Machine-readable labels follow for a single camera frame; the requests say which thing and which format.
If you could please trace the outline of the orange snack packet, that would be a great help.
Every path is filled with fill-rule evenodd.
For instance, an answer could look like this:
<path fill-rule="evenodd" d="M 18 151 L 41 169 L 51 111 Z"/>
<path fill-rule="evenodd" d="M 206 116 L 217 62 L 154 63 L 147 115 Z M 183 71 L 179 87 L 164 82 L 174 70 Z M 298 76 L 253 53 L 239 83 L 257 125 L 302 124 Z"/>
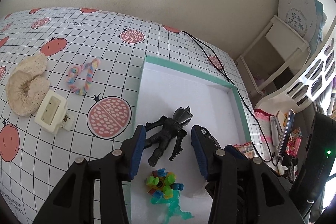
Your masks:
<path fill-rule="evenodd" d="M 255 151 L 251 141 L 244 144 L 235 144 L 234 147 L 248 159 L 252 159 L 255 156 Z"/>

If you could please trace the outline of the green translucent toy figure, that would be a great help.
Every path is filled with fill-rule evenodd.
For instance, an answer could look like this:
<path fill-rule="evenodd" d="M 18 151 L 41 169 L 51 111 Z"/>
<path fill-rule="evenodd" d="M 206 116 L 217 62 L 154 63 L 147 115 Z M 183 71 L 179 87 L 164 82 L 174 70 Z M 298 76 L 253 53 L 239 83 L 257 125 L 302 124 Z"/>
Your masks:
<path fill-rule="evenodd" d="M 173 196 L 169 199 L 165 199 L 164 197 L 152 197 L 150 202 L 154 205 L 158 204 L 166 204 L 167 205 L 167 212 L 163 219 L 164 224 L 170 222 L 171 217 L 178 216 L 182 220 L 188 220 L 194 218 L 194 216 L 188 211 L 182 211 L 179 201 L 180 193 L 177 190 L 173 190 Z"/>

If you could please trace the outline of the colourful building block toy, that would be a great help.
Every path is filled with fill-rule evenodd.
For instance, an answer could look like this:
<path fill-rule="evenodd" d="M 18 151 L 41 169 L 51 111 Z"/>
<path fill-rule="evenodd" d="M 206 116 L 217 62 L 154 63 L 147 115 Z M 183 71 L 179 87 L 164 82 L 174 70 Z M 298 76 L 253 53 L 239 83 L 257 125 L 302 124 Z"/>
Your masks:
<path fill-rule="evenodd" d="M 154 170 L 145 180 L 148 193 L 155 198 L 164 198 L 169 200 L 184 189 L 184 184 L 176 182 L 176 175 L 173 172 L 167 172 L 165 168 Z"/>

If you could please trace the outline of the cream plastic hair claw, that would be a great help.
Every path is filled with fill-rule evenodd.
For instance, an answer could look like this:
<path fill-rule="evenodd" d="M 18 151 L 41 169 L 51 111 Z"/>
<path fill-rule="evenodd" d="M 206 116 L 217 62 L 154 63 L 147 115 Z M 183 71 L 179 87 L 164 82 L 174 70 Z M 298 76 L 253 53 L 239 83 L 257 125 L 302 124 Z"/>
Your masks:
<path fill-rule="evenodd" d="M 34 122 L 45 131 L 56 135 L 60 128 L 71 130 L 74 116 L 68 111 L 68 101 L 49 90 L 37 110 Z"/>

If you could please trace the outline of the black action figure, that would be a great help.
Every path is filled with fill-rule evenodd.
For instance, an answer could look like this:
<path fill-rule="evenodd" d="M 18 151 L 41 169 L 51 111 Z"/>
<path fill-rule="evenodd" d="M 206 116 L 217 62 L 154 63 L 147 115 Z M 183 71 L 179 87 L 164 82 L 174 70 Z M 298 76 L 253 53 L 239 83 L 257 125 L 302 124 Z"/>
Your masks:
<path fill-rule="evenodd" d="M 176 141 L 172 154 L 169 157 L 169 161 L 173 161 L 175 157 L 183 151 L 181 145 L 183 139 L 187 136 L 187 131 L 184 127 L 190 123 L 192 117 L 193 114 L 191 113 L 190 106 L 187 106 L 185 108 L 180 107 L 175 110 L 172 117 L 166 117 L 163 115 L 159 118 L 159 120 L 153 123 L 146 123 L 146 132 L 160 126 L 162 127 L 159 132 L 147 138 L 145 141 L 144 149 L 149 148 L 154 144 L 158 145 L 158 147 L 153 151 L 151 157 L 148 159 L 150 166 L 156 166 L 157 162 L 163 156 L 165 150 L 173 139 L 176 139 Z"/>

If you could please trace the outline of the cream lace cloth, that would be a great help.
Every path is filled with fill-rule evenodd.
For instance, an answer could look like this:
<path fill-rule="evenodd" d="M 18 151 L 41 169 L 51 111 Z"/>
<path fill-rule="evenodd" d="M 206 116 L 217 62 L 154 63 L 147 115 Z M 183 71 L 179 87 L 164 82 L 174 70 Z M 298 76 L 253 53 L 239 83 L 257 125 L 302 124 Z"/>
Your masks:
<path fill-rule="evenodd" d="M 38 110 L 50 89 L 43 77 L 47 56 L 43 53 L 23 59 L 12 71 L 5 87 L 7 103 L 18 116 L 29 116 Z"/>

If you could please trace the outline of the nail clipper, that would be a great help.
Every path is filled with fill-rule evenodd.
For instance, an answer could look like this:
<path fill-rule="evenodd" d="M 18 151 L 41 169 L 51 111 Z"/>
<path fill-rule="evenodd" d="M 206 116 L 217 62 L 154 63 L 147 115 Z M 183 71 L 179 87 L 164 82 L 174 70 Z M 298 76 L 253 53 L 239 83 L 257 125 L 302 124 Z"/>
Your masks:
<path fill-rule="evenodd" d="M 277 147 L 280 143 L 279 137 L 282 135 L 282 128 L 276 116 L 270 116 L 270 130 L 272 135 L 272 144 Z"/>

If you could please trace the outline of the pink crochet mat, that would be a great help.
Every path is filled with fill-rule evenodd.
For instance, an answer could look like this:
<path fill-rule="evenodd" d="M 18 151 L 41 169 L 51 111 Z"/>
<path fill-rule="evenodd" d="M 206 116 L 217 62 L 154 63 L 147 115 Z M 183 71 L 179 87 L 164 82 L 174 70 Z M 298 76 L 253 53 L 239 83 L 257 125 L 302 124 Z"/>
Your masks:
<path fill-rule="evenodd" d="M 264 149 L 264 157 L 266 160 L 269 160 L 272 156 L 272 152 L 274 149 L 272 143 L 272 132 L 270 127 L 271 115 L 261 109 L 255 109 L 255 117 L 258 120 L 262 130 L 262 133 L 260 133 L 260 137 Z"/>

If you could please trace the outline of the teal shallow box tray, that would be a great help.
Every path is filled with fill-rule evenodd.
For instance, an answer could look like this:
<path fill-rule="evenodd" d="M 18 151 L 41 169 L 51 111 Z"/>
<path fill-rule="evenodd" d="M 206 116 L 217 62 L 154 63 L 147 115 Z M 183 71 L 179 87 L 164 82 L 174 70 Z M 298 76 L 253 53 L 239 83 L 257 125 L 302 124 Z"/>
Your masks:
<path fill-rule="evenodd" d="M 183 211 L 192 214 L 190 223 L 206 223 L 212 198 L 205 190 L 197 158 L 191 144 L 191 130 L 206 128 L 221 147 L 244 144 L 251 140 L 247 118 L 237 88 L 225 80 L 166 59 L 146 56 L 135 108 L 135 125 L 154 123 L 161 117 L 184 114 L 187 133 L 182 151 L 173 156 L 175 143 L 170 142 L 156 169 L 165 169 L 184 185 L 179 196 Z"/>

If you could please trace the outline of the white bedside shelf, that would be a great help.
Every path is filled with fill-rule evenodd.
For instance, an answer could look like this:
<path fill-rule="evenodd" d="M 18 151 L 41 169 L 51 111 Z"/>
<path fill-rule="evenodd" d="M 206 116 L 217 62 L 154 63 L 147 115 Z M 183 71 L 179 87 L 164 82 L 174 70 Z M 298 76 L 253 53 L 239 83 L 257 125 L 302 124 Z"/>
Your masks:
<path fill-rule="evenodd" d="M 335 23 L 311 53 L 308 42 L 275 15 L 235 64 L 254 108 L 299 113 L 333 82 Z"/>

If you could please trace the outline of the pomegranate print grid bedsheet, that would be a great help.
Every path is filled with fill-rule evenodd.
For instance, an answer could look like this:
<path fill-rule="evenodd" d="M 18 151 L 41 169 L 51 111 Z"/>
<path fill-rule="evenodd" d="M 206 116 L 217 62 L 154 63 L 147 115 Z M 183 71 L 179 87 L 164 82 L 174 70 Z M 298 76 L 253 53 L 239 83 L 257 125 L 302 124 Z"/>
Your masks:
<path fill-rule="evenodd" d="M 1 161 L 1 195 L 19 223 L 32 223 L 39 208 L 77 156 L 97 159 L 120 147 L 133 132 L 142 64 L 146 56 L 228 77 L 246 88 L 227 53 L 187 33 L 130 15 L 88 8 L 39 8 L 1 17 L 1 87 L 25 58 L 44 53 L 44 77 L 68 101 L 70 131 L 56 135 L 20 117 L 1 90 L 1 132 L 19 142 L 11 161 Z M 128 104 L 127 125 L 103 139 L 87 125 L 87 114 L 108 97 Z"/>

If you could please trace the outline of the light blue memorial book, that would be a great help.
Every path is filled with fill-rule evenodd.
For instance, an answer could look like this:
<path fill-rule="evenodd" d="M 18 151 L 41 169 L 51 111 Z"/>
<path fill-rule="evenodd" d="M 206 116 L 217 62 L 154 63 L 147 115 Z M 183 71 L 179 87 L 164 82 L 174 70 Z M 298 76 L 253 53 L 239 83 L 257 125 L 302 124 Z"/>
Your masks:
<path fill-rule="evenodd" d="M 311 53 L 315 53 L 322 42 L 326 23 L 323 3 L 318 0 L 278 0 L 277 16 L 306 40 Z"/>

